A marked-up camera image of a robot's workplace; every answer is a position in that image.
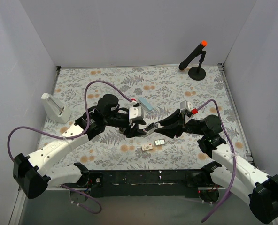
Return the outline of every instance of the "gray floor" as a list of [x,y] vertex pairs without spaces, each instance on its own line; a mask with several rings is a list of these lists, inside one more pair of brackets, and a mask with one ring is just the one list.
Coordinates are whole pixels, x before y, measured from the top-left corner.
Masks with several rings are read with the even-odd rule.
[[[33,200],[26,200],[20,225],[195,225],[213,208],[208,204],[187,201],[181,196],[170,197],[105,197],[100,198],[103,210],[93,215],[71,204],[69,191],[48,190]],[[97,209],[90,200],[87,206]],[[205,225],[260,225],[249,207],[231,196]]]

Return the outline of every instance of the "floral pattern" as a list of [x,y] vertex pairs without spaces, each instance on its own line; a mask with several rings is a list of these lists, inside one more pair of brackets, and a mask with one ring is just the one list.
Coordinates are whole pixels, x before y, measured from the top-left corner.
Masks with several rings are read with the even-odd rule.
[[[181,101],[190,101],[194,107],[198,107],[210,98],[215,99],[236,153],[245,157],[245,147],[219,69],[216,66],[204,69],[207,76],[202,81],[190,79],[188,69],[179,71],[176,66],[61,69],[54,96],[69,106],[72,115],[67,124],[58,124],[47,119],[44,131],[57,135],[65,132],[73,121],[85,112],[86,85],[94,80],[104,80],[114,84],[129,98],[138,99],[142,96],[153,106],[154,110],[145,114],[147,124],[169,116],[180,107]],[[95,83],[87,92],[88,107],[96,105],[104,94],[116,95],[121,107],[129,106],[113,88]],[[216,114],[212,103],[202,108],[194,118],[200,120],[210,114]],[[141,145],[161,138],[166,140],[164,146],[154,147],[151,151],[141,150]],[[117,128],[107,127],[102,134],[62,158],[55,167],[81,162],[90,170],[199,169],[212,160],[199,149],[197,140],[200,138],[200,135],[183,133],[179,138],[170,139],[153,133],[146,138],[128,139],[118,133]],[[39,147],[52,140],[42,136]]]

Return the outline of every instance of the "wall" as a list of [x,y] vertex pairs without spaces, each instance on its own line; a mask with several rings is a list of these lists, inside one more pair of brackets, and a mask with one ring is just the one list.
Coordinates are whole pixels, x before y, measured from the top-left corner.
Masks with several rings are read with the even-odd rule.
[[258,0],[225,62],[255,162],[278,174],[278,0]]
[[[17,197],[13,164],[6,141],[20,125],[40,128],[45,111],[40,102],[49,92],[56,68],[19,0],[0,0],[0,225],[8,224]],[[38,135],[14,134],[14,155],[32,152]]]
[[224,62],[256,0],[20,0],[57,66]]

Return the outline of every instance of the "black tube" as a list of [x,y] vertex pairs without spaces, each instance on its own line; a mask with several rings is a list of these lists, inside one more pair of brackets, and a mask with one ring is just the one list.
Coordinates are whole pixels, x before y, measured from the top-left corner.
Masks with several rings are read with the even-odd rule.
[[183,61],[180,63],[180,65],[178,66],[178,68],[180,70],[184,70],[187,68],[188,64],[191,63],[191,61],[197,57],[200,53],[201,50],[203,50],[203,48],[207,45],[206,41],[202,41],[194,50],[193,52]]

